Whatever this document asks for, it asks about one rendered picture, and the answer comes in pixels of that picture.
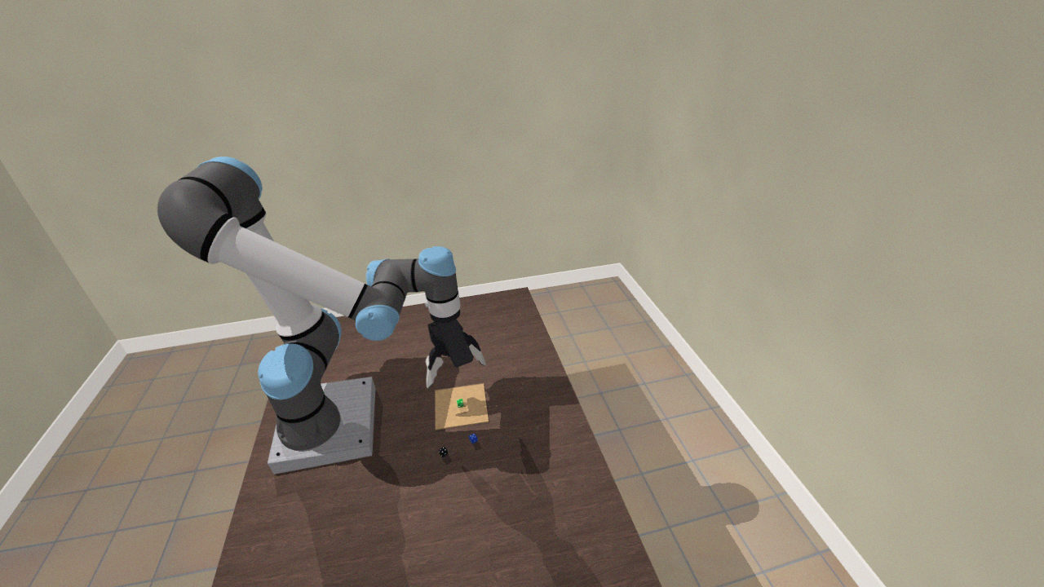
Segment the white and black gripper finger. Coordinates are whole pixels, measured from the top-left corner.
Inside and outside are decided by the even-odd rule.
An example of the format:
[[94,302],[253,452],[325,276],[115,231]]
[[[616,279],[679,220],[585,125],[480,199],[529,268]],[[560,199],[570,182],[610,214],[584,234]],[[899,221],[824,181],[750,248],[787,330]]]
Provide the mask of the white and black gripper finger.
[[431,384],[434,383],[434,377],[437,375],[436,373],[438,367],[442,363],[444,363],[444,361],[441,360],[440,346],[437,346],[437,343],[436,346],[434,346],[434,348],[431,349],[430,354],[427,357],[426,363],[427,363],[427,389],[429,389]]
[[472,355],[474,355],[475,358],[480,361],[480,363],[487,365],[485,360],[484,360],[484,356],[482,355],[482,352],[481,352],[481,349],[480,349],[480,345],[478,345],[477,341],[475,341],[473,337],[471,337],[471,335],[467,335],[466,338],[467,338],[467,345],[469,346],[470,350],[472,351]]

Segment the tan flat mat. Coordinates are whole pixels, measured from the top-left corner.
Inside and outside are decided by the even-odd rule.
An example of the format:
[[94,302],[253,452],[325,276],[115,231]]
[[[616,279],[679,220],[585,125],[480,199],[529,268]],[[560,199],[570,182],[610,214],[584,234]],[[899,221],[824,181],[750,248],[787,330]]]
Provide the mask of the tan flat mat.
[[434,391],[434,413],[436,430],[489,422],[484,384]]

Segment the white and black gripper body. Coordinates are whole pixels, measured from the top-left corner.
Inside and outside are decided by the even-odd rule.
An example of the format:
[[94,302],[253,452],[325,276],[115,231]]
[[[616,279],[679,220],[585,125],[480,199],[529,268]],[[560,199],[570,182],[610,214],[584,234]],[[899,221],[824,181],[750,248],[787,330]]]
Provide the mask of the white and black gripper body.
[[[453,322],[454,320],[457,320],[458,316],[460,316],[460,309],[453,316],[433,316],[433,315],[431,315],[431,319],[433,320],[433,323],[428,324],[429,334],[430,334],[430,338],[432,337],[431,341],[432,341],[433,345],[435,346],[436,343],[437,343],[437,346],[440,346],[440,353],[441,353],[441,355],[449,357],[449,353],[446,350],[446,346],[445,346],[443,339],[441,339],[440,332],[438,332],[438,329],[437,329],[437,324],[438,323]],[[438,322],[438,323],[434,322],[434,320],[436,322]],[[459,324],[459,322],[458,322],[458,324]],[[459,324],[459,327],[460,327],[460,330],[462,330],[462,325],[461,324]],[[466,332],[462,332],[462,335],[465,335],[465,339],[467,341],[467,338],[466,338],[467,337]]]

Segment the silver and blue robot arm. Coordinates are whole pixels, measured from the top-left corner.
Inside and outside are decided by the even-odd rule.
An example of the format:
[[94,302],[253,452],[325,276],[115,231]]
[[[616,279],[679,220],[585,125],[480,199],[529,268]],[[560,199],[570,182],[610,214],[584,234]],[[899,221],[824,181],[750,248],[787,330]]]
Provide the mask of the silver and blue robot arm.
[[460,309],[458,278],[451,250],[441,246],[422,250],[417,259],[373,261],[369,285],[333,271],[271,240],[263,224],[262,190],[245,162],[213,157],[169,183],[157,214],[168,237],[188,254],[247,272],[271,309],[284,345],[259,363],[259,382],[276,413],[277,437],[286,448],[303,451],[329,441],[340,424],[321,379],[342,337],[342,325],[321,306],[354,319],[363,338],[387,339],[407,291],[425,291],[425,306],[433,316],[455,315]]

